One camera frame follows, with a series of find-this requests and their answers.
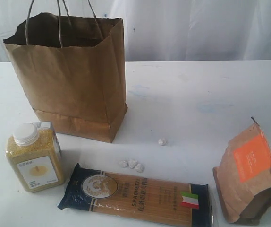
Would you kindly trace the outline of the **white pebble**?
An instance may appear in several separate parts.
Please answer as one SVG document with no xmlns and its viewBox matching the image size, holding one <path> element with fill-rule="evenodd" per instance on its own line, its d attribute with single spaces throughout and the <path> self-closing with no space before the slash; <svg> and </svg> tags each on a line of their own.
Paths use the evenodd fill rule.
<svg viewBox="0 0 271 227">
<path fill-rule="evenodd" d="M 138 163 L 136 166 L 135 166 L 135 170 L 139 173 L 142 173 L 144 171 L 144 166 L 141 164 L 141 163 Z"/>
<path fill-rule="evenodd" d="M 129 159 L 129 160 L 128 160 L 128 166 L 129 166 L 129 168 L 131 168 L 131 169 L 135 168 L 137 164 L 138 164 L 138 161 L 137 161 L 137 160 L 134 160 L 134 159 Z"/>
<path fill-rule="evenodd" d="M 125 168 L 128 166 L 128 162 L 126 160 L 120 160 L 119 161 L 119 166 L 122 168 Z"/>
<path fill-rule="evenodd" d="M 167 140 L 164 139 L 164 138 L 160 138 L 160 139 L 158 140 L 158 144 L 159 144 L 160 146 L 165 146 L 165 145 L 167 144 Z"/>
</svg>

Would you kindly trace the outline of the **spaghetti package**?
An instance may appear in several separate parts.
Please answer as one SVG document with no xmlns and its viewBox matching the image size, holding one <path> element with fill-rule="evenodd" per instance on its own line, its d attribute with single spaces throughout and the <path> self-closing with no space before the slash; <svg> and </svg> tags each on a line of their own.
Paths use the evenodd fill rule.
<svg viewBox="0 0 271 227">
<path fill-rule="evenodd" d="M 212 226 L 209 186 L 82 168 L 77 164 L 59 209 L 134 218 L 178 227 Z"/>
</svg>

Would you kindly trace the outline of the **millet bottle with white cap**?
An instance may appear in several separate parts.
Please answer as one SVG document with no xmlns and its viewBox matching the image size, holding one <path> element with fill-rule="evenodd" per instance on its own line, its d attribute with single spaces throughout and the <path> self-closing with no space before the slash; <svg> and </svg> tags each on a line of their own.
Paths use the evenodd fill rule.
<svg viewBox="0 0 271 227">
<path fill-rule="evenodd" d="M 52 122 L 17 126 L 7 141 L 6 158 L 27 192 L 42 191 L 65 181 Z"/>
</svg>

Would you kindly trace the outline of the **brown paper shopping bag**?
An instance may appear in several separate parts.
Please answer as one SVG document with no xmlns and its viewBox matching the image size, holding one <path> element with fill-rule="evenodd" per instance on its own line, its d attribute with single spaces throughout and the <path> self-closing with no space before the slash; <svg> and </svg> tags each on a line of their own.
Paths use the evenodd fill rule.
<svg viewBox="0 0 271 227">
<path fill-rule="evenodd" d="M 44 12 L 3 42 L 41 121 L 58 133 L 114 140 L 127 111 L 123 19 Z"/>
</svg>

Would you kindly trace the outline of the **kraft pouch with orange label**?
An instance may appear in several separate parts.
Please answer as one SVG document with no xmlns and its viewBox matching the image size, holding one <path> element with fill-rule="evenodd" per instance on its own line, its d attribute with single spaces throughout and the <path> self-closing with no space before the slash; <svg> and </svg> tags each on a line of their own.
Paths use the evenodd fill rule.
<svg viewBox="0 0 271 227">
<path fill-rule="evenodd" d="M 228 142 L 213 177 L 226 221 L 258 225 L 271 206 L 271 150 L 257 122 Z"/>
</svg>

